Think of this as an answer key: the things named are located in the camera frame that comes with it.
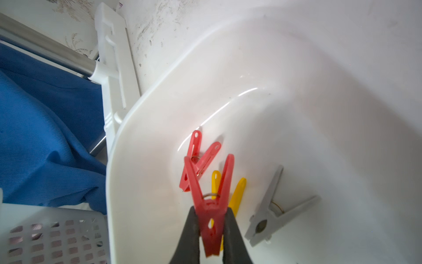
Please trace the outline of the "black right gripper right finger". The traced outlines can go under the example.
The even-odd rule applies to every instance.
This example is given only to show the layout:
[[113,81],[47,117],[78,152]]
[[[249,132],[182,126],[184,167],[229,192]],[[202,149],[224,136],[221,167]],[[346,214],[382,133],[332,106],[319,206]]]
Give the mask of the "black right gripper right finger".
[[223,264],[253,264],[231,208],[225,214],[223,235]]

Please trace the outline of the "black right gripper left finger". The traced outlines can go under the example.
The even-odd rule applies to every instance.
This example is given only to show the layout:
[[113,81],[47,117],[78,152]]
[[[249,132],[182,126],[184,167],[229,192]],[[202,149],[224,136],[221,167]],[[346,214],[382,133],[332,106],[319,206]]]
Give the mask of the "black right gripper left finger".
[[200,226],[195,208],[189,210],[177,248],[170,264],[199,264],[200,263]]

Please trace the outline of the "grey clothespin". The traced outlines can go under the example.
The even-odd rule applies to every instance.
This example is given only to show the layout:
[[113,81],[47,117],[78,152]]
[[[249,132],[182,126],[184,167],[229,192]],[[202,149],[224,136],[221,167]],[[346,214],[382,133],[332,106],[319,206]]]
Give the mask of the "grey clothespin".
[[265,240],[270,240],[274,233],[321,201],[321,197],[315,195],[293,209],[284,211],[273,201],[283,170],[284,167],[280,165],[272,178],[258,209],[249,220],[250,225],[245,234],[245,238],[252,247]]

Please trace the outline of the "red clothespin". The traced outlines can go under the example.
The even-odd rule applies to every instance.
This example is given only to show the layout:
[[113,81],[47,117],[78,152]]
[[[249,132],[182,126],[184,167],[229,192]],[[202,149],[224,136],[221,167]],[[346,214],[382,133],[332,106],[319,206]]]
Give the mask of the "red clothespin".
[[219,189],[216,193],[217,197],[214,200],[204,198],[191,160],[185,157],[184,163],[195,213],[198,217],[205,256],[218,256],[223,237],[224,217],[229,204],[235,157],[233,154],[229,154],[226,158]]
[[201,156],[200,155],[200,148],[202,142],[202,133],[199,130],[194,130],[191,135],[191,140],[187,152],[187,157],[193,163],[194,172],[196,173],[197,179],[200,180],[210,166],[214,158],[216,157],[217,153],[222,148],[222,144],[220,142],[214,142],[206,152]]

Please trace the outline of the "yellow clothespin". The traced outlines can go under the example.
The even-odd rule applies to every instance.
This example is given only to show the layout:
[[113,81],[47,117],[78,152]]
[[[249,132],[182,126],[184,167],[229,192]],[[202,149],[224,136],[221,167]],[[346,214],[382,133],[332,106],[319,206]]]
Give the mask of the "yellow clothespin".
[[[216,170],[212,173],[212,193],[216,193],[219,189],[220,181],[222,175],[221,173]],[[235,191],[231,197],[229,202],[229,207],[232,209],[234,216],[237,216],[238,210],[240,208],[240,204],[243,198],[243,194],[246,188],[247,179],[241,178],[235,188]]]

